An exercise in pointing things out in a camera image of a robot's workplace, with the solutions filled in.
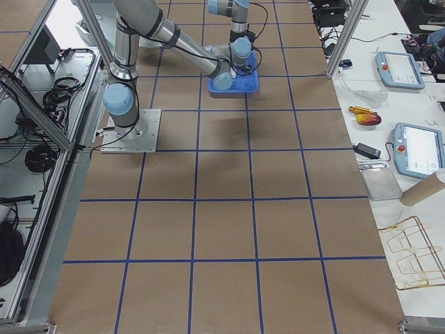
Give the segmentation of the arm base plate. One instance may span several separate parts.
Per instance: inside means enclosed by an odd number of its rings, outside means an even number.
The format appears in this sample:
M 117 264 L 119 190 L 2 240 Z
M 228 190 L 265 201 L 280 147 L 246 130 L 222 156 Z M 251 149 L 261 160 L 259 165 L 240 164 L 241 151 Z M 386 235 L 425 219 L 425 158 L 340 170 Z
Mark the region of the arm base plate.
M 105 132 L 104 146 L 100 147 L 100 151 L 105 154 L 155 153 L 160 121 L 160 109 L 141 109 L 138 123 L 123 138 L 129 130 L 115 128 L 112 117 L 109 116 L 107 126 L 113 129 Z

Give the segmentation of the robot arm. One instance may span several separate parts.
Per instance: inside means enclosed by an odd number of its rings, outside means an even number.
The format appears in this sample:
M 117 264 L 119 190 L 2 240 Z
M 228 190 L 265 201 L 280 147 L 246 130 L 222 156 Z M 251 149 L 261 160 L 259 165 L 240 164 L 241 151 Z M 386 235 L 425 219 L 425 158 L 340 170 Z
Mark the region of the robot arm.
M 175 54 L 166 63 L 172 73 L 190 64 L 208 77 L 217 91 L 235 87 L 242 74 L 250 70 L 248 60 L 252 43 L 247 37 L 248 1 L 210 1 L 209 11 L 231 18 L 229 42 L 203 47 L 170 21 L 154 1 L 114 1 L 117 10 L 116 35 L 111 76 L 116 83 L 128 86 L 137 80 L 138 61 L 144 66 L 162 63 L 162 53 Z
M 246 35 L 249 9 L 249 0 L 208 0 L 209 13 L 231 19 L 230 42 Z

